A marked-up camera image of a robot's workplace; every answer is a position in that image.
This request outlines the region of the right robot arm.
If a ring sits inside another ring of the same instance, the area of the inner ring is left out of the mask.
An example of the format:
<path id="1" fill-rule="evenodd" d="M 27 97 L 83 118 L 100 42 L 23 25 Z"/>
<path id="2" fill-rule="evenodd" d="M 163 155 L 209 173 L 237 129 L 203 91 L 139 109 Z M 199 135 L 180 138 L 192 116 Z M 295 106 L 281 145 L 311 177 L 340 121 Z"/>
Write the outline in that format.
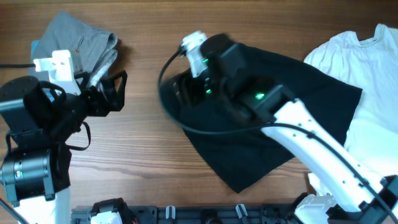
<path id="1" fill-rule="evenodd" d="M 220 101 L 238 121 L 284 146 L 325 184 L 325 194 L 306 194 L 298 201 L 298 222 L 397 219 L 397 177 L 384 177 L 349 155 L 285 85 L 255 77 L 226 34 L 207 37 L 196 31 L 183 38 L 178 52 L 188 59 L 191 72 L 175 86 L 182 103 Z"/>

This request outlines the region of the black shorts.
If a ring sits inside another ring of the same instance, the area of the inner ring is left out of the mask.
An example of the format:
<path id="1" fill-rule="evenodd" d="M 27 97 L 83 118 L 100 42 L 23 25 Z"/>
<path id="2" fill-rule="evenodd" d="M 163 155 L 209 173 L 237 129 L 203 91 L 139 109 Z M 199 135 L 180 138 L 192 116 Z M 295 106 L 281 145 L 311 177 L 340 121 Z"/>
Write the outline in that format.
<path id="1" fill-rule="evenodd" d="M 330 77 L 294 58 L 240 44 L 240 51 L 252 73 L 269 75 L 300 98 L 317 122 L 340 144 L 359 104 L 362 90 Z M 194 148 L 215 173 L 236 193 L 250 187 L 293 155 L 260 131 L 222 135 L 242 124 L 217 100 L 197 106 L 180 104 L 171 82 L 163 82 L 162 98 L 170 113 L 189 127 L 208 131 L 186 131 Z"/>

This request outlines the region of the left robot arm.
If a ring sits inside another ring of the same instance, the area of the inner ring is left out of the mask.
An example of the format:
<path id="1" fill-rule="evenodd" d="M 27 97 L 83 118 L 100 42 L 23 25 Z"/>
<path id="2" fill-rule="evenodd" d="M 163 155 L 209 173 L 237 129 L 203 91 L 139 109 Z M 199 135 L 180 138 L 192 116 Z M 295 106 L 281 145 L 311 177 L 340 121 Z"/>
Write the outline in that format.
<path id="1" fill-rule="evenodd" d="M 68 138 L 90 129 L 85 119 L 105 117 L 124 106 L 126 71 L 102 78 L 102 90 L 91 86 L 79 95 L 56 84 L 25 76 L 1 87 L 1 116 L 9 126 L 1 165 L 5 200 L 1 205 L 19 223 L 70 221 Z"/>

